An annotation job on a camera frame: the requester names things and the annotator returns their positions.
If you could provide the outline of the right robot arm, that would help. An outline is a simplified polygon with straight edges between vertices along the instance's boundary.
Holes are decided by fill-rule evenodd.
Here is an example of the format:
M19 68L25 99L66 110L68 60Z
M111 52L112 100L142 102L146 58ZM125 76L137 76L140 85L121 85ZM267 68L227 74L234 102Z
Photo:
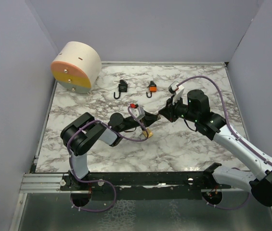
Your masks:
M272 157L240 136L224 117L210 110L209 99L202 90L191 90L187 94L187 104L183 103L183 90L171 90L172 96L159 114L170 122L181 118L193 122L196 130L218 143L236 156L251 171L240 173L222 165L203 176L208 188L227 184L250 192L262 205L272 206Z

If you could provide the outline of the orange and black padlock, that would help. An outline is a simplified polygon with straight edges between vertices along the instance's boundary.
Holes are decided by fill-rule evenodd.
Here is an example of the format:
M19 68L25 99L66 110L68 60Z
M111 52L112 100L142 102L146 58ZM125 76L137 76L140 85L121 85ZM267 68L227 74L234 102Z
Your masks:
M150 84L148 85L148 90L149 90L150 94L148 94L148 92L146 92L146 97L147 98L151 98L152 97L152 93L153 92L157 92L157 85L156 85L156 83L154 83L153 81L150 81Z

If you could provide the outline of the black Kaijing padlock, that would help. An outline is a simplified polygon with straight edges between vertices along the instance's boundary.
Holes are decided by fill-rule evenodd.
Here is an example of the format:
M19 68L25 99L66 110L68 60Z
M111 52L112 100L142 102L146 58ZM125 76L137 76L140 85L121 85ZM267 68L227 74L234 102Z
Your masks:
M113 97L114 99L119 99L121 93L126 93L128 91L128 84L125 80L121 79L118 84L118 96L116 96L116 92L114 92Z

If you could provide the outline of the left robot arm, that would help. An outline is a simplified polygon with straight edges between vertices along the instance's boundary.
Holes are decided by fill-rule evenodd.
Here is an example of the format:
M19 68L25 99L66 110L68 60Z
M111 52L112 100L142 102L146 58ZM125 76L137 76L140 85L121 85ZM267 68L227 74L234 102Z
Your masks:
M90 113L85 113L66 126L60 137L69 152L70 172L73 177L71 184L78 190L87 187L89 173L87 152L98 141L114 147L123 139L121 132L140 127L144 138L149 137L148 127L158 121L160 115L155 115L143 108L130 109L130 116L124 118L121 113L113 113L108 124L96 120Z

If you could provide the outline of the brass padlock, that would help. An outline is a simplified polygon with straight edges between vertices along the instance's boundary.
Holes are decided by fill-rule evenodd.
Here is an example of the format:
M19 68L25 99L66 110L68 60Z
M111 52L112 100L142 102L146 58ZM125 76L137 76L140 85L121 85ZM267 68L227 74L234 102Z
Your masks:
M146 128L142 131L142 134L144 135L144 137L146 139L150 138L153 136L153 132L149 129L149 128Z

